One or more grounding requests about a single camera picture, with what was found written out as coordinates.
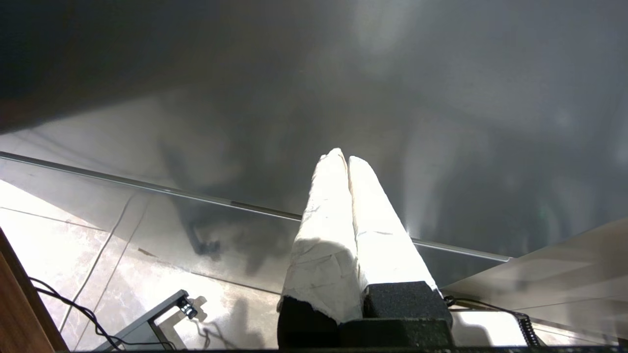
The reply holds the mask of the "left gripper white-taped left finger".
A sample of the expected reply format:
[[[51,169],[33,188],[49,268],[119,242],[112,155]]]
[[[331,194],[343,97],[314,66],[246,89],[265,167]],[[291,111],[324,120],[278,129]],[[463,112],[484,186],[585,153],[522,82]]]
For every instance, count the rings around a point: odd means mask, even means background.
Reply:
[[[318,160],[278,303],[281,349],[337,347],[363,317],[348,165],[334,148]]]

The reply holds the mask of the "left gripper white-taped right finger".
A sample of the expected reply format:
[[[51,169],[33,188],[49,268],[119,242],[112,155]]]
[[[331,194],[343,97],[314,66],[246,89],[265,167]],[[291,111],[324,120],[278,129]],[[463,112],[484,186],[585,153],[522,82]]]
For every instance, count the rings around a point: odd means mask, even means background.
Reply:
[[[423,321],[450,333],[453,318],[375,171],[348,162],[364,319]]]

